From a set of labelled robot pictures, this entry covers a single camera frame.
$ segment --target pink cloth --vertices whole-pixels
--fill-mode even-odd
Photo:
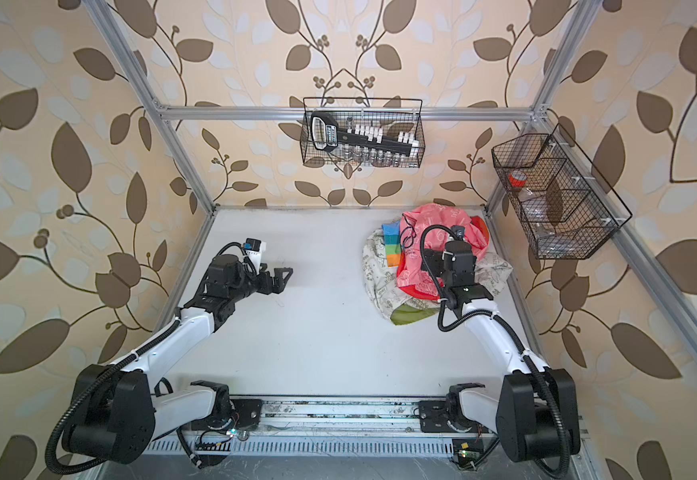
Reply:
[[[465,226],[465,240],[471,244],[471,250],[477,257],[477,262],[487,255],[487,240],[485,240],[482,232],[475,225],[471,224],[471,217],[460,208],[426,204],[411,212],[405,212],[403,216],[407,219],[407,223],[413,226],[413,229],[407,229],[401,234],[401,244],[409,245],[412,242],[412,247],[404,251],[404,268],[397,273],[397,285],[400,287],[415,285],[415,289],[421,293],[439,296],[436,287],[431,281],[431,277],[423,270],[421,266],[422,260],[420,259],[420,236],[423,234],[423,230],[431,225],[445,225],[450,228],[455,225]],[[405,221],[403,218],[401,220],[402,230],[404,226]],[[447,232],[444,230],[431,230],[426,235],[426,248],[441,251],[444,250],[446,243]]]

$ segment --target vent grille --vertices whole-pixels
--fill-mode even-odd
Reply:
[[[193,445],[195,436],[187,438]],[[146,455],[185,455],[178,439],[167,436],[149,444]],[[249,438],[230,442],[197,453],[205,455],[237,454],[245,456],[364,456],[364,457],[433,457],[453,455],[451,438]]]

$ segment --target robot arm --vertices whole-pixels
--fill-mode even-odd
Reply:
[[[425,249],[427,232],[437,228],[450,235],[444,252]],[[503,372],[503,383],[451,386],[445,402],[448,421],[466,429],[478,422],[497,433],[511,460],[534,459],[546,474],[562,478],[569,467],[570,454],[580,450],[575,383],[566,370],[552,370],[545,360],[527,349],[500,317],[493,296],[484,286],[474,283],[476,259],[463,237],[462,226],[449,229],[433,225],[420,238],[423,268],[431,275],[442,301],[439,329],[449,332],[472,319],[469,328]],[[446,326],[445,307],[457,317]],[[542,462],[542,458],[551,456],[560,457],[557,469]]]
[[[231,247],[242,251],[242,261],[225,253]],[[275,268],[271,276],[261,264],[265,249],[266,244],[255,239],[226,245],[172,323],[109,365],[90,365],[79,374],[71,405],[47,443],[45,462],[51,472],[72,475],[106,460],[130,463],[152,439],[192,420],[206,418],[210,428],[219,430],[230,425],[228,386],[199,381],[180,392],[169,387],[170,393],[163,396],[152,397],[151,392],[188,351],[228,320],[236,302],[255,292],[268,295],[285,289],[292,268]],[[94,460],[60,464],[55,451],[61,436],[67,452]]]

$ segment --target green cloth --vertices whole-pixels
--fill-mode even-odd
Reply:
[[[439,313],[439,309],[436,308],[419,310],[403,303],[392,312],[391,321],[394,325],[407,325],[408,323],[428,318],[437,313]]]

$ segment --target rainbow striped cloth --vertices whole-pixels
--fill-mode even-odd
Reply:
[[[386,261],[388,262],[388,266],[399,266],[399,262],[401,261],[399,222],[383,224],[383,240],[386,244]]]

